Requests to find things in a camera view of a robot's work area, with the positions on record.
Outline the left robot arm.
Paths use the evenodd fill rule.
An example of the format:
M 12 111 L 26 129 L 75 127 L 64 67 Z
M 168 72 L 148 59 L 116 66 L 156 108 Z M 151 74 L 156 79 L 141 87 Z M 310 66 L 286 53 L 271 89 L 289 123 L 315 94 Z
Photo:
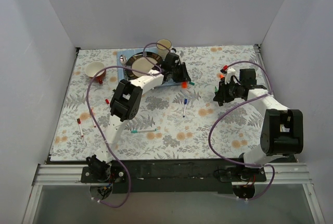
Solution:
M 125 126 L 138 113 L 142 96 L 170 80 L 175 83 L 191 81 L 186 64 L 180 60 L 179 55 L 175 52 L 167 53 L 165 59 L 158 57 L 156 63 L 147 58 L 146 52 L 141 52 L 141 54 L 142 58 L 151 64 L 149 69 L 138 70 L 133 69 L 132 65 L 122 65 L 109 66 L 97 71 L 100 74 L 107 69 L 121 68 L 141 74 L 137 78 L 130 75 L 129 80 L 119 81 L 110 101 L 109 124 L 105 131 L 98 127 L 104 145 L 86 160 L 91 174 L 99 182 L 106 182 L 110 178 L 110 163 L 113 160 L 120 161 L 114 154 L 112 145 L 118 142 Z

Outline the red white pen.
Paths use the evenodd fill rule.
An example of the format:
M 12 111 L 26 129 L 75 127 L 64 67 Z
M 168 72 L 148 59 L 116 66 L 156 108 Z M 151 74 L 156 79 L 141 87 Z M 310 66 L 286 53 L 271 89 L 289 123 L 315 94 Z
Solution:
M 84 134 L 83 134 L 83 130 L 82 130 L 82 127 L 81 127 L 81 120 L 80 120 L 80 118 L 77 118 L 76 120 L 77 120 L 77 123 L 78 123 L 78 126 L 79 126 L 80 136 L 81 136 L 81 138 L 83 138 Z

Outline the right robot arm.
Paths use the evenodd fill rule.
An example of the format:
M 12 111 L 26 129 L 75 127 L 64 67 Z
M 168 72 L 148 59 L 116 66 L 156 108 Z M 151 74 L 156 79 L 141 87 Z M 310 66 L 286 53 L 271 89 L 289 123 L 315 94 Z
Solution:
M 213 100 L 223 106 L 240 98 L 263 116 L 260 144 L 241 154 L 235 168 L 236 177 L 247 181 L 253 177 L 254 168 L 287 155 L 300 154 L 303 150 L 302 112 L 279 103 L 264 85 L 257 84 L 254 69 L 241 69 L 239 79 L 234 68 L 224 66 L 221 72 L 223 76 Z

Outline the blue capped white pen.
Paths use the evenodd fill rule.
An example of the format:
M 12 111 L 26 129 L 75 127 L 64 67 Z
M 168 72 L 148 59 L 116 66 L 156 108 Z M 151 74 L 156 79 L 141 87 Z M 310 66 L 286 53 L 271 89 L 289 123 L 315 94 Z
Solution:
M 185 118 L 185 116 L 186 116 L 186 108 L 187 108 L 187 104 L 188 104 L 188 99 L 187 98 L 185 98 L 184 99 L 184 107 L 183 107 L 183 118 Z

